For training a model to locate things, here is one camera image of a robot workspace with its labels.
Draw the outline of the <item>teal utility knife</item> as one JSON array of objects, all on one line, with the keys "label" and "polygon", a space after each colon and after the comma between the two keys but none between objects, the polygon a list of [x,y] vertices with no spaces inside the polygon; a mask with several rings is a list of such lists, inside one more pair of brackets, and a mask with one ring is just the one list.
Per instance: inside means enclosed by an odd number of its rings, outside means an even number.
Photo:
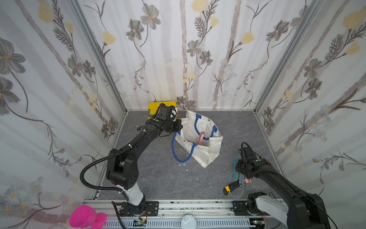
[{"label": "teal utility knife", "polygon": [[239,179],[239,172],[236,170],[236,165],[238,163],[238,158],[234,158],[233,163],[233,181],[236,182]]}]

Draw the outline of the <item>white canvas tote bag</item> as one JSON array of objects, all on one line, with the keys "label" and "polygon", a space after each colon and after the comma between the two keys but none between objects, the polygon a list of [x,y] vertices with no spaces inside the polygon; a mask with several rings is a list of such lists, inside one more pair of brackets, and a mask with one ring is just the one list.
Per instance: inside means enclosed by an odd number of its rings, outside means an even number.
[{"label": "white canvas tote bag", "polygon": [[[187,111],[181,119],[183,128],[174,134],[171,148],[174,158],[185,163],[194,158],[204,169],[219,155],[223,136],[214,121],[204,115]],[[179,159],[174,151],[174,143],[179,143],[188,153],[186,159]]]}]

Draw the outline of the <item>yellow black utility knife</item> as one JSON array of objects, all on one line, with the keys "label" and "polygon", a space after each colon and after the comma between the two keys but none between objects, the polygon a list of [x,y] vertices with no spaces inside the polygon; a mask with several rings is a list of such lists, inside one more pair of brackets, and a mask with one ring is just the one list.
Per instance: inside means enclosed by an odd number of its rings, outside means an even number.
[{"label": "yellow black utility knife", "polygon": [[239,180],[234,181],[230,184],[228,184],[227,186],[225,186],[223,188],[223,193],[224,195],[229,195],[231,194],[234,190],[236,190],[237,188],[239,188],[241,186],[241,184],[239,183]]}]

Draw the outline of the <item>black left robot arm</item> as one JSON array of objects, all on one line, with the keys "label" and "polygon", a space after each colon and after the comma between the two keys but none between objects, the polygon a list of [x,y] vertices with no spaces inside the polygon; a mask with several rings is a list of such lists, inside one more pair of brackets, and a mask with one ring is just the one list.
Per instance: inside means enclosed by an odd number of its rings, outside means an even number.
[{"label": "black left robot arm", "polygon": [[122,203],[123,214],[142,215],[146,208],[145,195],[140,191],[138,159],[145,149],[163,132],[180,131],[182,121],[177,119],[175,106],[159,104],[155,114],[142,126],[137,127],[138,135],[121,149],[113,149],[107,160],[106,179],[109,180],[126,202]]}]

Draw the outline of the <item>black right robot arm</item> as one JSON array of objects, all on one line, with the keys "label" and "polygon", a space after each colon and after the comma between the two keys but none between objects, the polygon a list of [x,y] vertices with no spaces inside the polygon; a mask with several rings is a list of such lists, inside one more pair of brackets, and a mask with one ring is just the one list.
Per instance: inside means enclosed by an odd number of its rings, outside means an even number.
[{"label": "black right robot arm", "polygon": [[242,142],[241,158],[236,169],[246,179],[258,178],[268,184],[282,199],[277,201],[264,192],[248,195],[247,212],[266,213],[289,229],[329,229],[331,227],[325,204],[317,194],[298,188],[259,156],[248,143]]}]

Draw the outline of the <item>yellow plastic box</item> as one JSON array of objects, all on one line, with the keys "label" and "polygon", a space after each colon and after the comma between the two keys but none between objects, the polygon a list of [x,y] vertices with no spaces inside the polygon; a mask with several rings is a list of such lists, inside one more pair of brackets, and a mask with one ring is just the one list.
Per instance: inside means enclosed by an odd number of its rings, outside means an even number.
[{"label": "yellow plastic box", "polygon": [[175,101],[151,102],[148,105],[148,114],[147,114],[148,119],[153,117],[153,115],[158,110],[160,104],[165,104],[166,106],[174,106],[175,110],[178,111],[177,104]]}]

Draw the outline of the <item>white round device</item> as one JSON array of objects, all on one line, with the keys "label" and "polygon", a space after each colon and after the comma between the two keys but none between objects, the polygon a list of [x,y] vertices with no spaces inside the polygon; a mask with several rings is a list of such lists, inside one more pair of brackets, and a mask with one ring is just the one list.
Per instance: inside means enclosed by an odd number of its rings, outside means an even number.
[{"label": "white round device", "polygon": [[192,215],[186,215],[181,220],[181,229],[196,229],[197,221]]}]

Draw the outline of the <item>pink plastic funnel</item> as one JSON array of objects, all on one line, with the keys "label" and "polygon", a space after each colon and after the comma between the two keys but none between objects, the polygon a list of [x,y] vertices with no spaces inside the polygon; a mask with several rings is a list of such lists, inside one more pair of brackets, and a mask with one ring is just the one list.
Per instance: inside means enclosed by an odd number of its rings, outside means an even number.
[{"label": "pink plastic funnel", "polygon": [[106,215],[104,213],[96,213],[96,210],[88,205],[78,207],[69,218],[69,225],[72,228],[101,229],[106,223]]}]

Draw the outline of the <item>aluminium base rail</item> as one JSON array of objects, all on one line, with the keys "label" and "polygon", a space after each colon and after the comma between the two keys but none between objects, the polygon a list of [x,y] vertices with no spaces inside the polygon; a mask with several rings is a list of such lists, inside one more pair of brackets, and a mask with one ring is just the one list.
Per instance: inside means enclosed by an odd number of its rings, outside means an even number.
[{"label": "aluminium base rail", "polygon": [[104,229],[125,228],[122,220],[135,219],[146,224],[149,219],[182,219],[192,215],[195,219],[242,219],[250,220],[255,228],[246,229],[281,229],[287,228],[274,217],[247,212],[246,199],[242,200],[150,200],[146,201],[142,215],[123,214],[122,203],[117,200],[86,200],[84,203],[97,213],[104,213],[107,220]]}]

